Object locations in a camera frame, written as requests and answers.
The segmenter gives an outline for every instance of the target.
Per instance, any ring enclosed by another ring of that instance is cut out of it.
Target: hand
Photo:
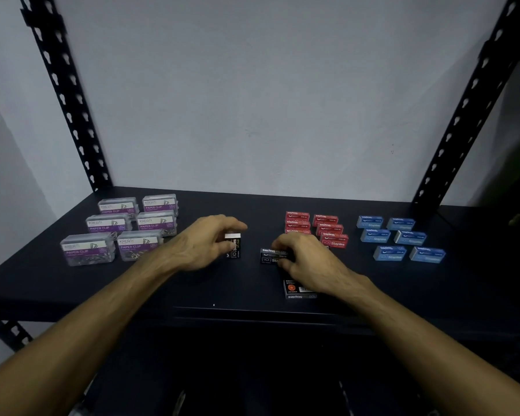
[[[165,264],[164,268],[158,266],[164,272],[198,270],[235,248],[233,242],[223,240],[226,233],[245,230],[247,225],[235,217],[201,217],[167,244],[154,250],[150,259]]]
[[[312,291],[337,296],[341,290],[350,288],[352,284],[369,283],[365,276],[349,270],[314,235],[285,233],[273,241],[272,248],[293,250],[296,258],[294,263],[283,258],[277,264],[294,280]]]

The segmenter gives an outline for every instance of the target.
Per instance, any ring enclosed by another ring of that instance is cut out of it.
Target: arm
[[[178,270],[197,270],[233,249],[235,217],[198,219],[0,365],[0,415],[67,414],[143,303]]]
[[[314,236],[289,233],[272,244],[292,248],[279,266],[307,288],[347,302],[447,414],[520,416],[520,384],[349,270]]]

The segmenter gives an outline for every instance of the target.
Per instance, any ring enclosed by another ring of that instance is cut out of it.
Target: white label
[[[141,217],[137,220],[139,224],[169,223],[173,222],[173,216]]]
[[[140,245],[140,244],[158,244],[158,238],[155,236],[144,237],[144,238],[127,238],[118,239],[119,245]]]
[[[78,244],[62,244],[62,250],[92,250],[93,248],[105,248],[106,241],[79,242]]]
[[[129,203],[114,203],[114,204],[101,204],[99,205],[100,210],[117,210],[117,209],[134,209],[133,202]]]
[[[125,219],[109,219],[109,220],[88,220],[88,227],[96,226],[117,226],[118,224],[125,224]]]
[[[167,204],[175,204],[175,198],[160,198],[158,200],[144,200],[143,206],[165,206]]]

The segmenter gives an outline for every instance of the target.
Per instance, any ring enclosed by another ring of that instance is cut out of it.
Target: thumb
[[[220,256],[222,254],[227,254],[229,251],[233,251],[235,244],[231,241],[216,242],[215,248],[217,248],[217,254]]]
[[[293,270],[295,269],[296,264],[293,263],[290,259],[280,258],[277,262],[277,265],[283,268],[287,273],[293,275]]]

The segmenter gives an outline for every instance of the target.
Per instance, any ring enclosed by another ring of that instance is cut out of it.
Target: clear plastic box
[[[135,261],[147,251],[164,243],[162,231],[125,231],[118,236],[118,248],[123,261]]]
[[[161,230],[162,236],[175,236],[177,235],[176,220],[174,210],[141,212],[137,216],[137,226],[140,231]]]
[[[139,214],[137,197],[104,198],[98,202],[101,215],[111,213],[129,213],[131,220]]]
[[[68,265],[110,263],[116,256],[114,239],[108,232],[70,235],[60,242]]]
[[[92,215],[86,218],[90,233],[109,232],[113,239],[123,231],[133,229],[129,213],[112,213],[111,215]]]
[[[142,199],[142,211],[157,212],[164,210],[174,210],[175,216],[179,216],[179,202],[175,194],[145,196]]]

